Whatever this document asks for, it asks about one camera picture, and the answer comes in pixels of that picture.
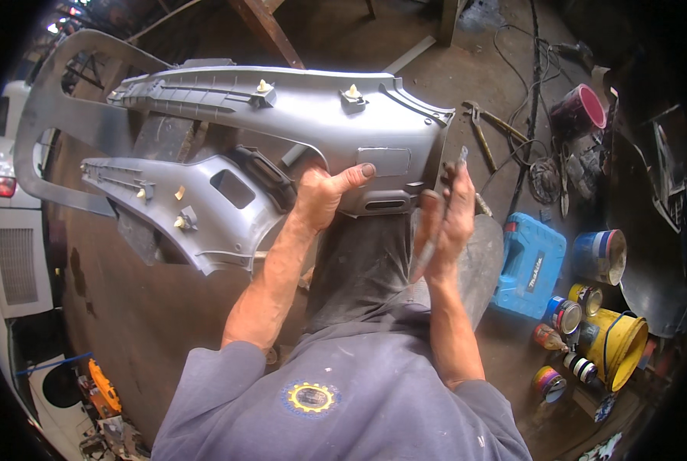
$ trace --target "red paint can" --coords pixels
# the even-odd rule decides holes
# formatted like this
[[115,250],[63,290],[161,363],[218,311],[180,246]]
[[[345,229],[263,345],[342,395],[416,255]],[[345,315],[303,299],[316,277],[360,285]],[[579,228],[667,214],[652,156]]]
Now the red paint can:
[[584,83],[554,104],[549,116],[554,131],[564,141],[581,138],[607,124],[607,114],[599,98]]

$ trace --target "tin can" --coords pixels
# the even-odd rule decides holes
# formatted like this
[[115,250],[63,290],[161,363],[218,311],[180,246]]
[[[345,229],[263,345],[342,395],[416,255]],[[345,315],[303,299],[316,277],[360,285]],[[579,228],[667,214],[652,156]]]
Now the tin can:
[[573,352],[564,357],[564,366],[569,368],[569,371],[583,383],[588,383],[597,377],[597,365]]
[[554,296],[549,300],[549,315],[554,328],[570,335],[582,320],[582,307],[574,301]]
[[607,125],[607,114],[597,94],[584,83],[551,106],[549,117],[557,136],[564,141],[587,136]]
[[579,234],[574,239],[571,256],[578,275],[617,285],[625,271],[625,235],[618,229]]
[[587,317],[594,317],[602,307],[602,290],[574,283],[569,290],[569,300],[580,305]]
[[544,366],[533,377],[533,388],[546,402],[553,403],[564,393],[566,380],[550,366]]

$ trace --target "paint can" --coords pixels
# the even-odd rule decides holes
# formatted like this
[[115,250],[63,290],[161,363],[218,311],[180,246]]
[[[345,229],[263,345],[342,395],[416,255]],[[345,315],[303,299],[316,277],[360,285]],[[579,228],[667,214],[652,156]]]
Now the paint can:
[[533,387],[547,403],[553,403],[564,393],[566,380],[556,370],[546,365],[533,377]]
[[602,307],[602,290],[589,285],[574,283],[569,290],[569,300],[582,306],[587,317],[594,317]]
[[616,392],[641,361],[647,339],[645,318],[600,309],[596,316],[582,322],[577,352],[597,364],[597,378],[608,391]]
[[560,296],[554,296],[549,300],[548,311],[552,326],[565,335],[576,331],[579,322],[582,321],[581,306]]
[[551,126],[564,141],[587,136],[607,125],[607,114],[597,94],[584,83],[571,90],[549,111]]
[[627,245],[621,230],[577,235],[572,249],[574,272],[598,282],[617,285],[625,271]]
[[564,357],[564,366],[583,383],[589,383],[597,377],[597,365],[589,362],[584,357],[570,352]]

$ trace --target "left hand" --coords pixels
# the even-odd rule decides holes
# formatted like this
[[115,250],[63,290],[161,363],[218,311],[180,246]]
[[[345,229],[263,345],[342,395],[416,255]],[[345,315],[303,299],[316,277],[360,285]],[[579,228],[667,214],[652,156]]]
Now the left hand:
[[371,163],[356,165],[336,176],[313,164],[300,178],[298,198],[289,218],[300,221],[318,234],[331,225],[343,193],[365,184],[375,175],[376,169]]

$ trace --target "vent grille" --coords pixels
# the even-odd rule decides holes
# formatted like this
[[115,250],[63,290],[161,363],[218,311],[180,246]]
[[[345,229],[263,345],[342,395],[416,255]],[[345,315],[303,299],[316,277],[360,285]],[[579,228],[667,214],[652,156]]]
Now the vent grille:
[[33,229],[0,229],[0,272],[8,305],[38,301],[33,271]]

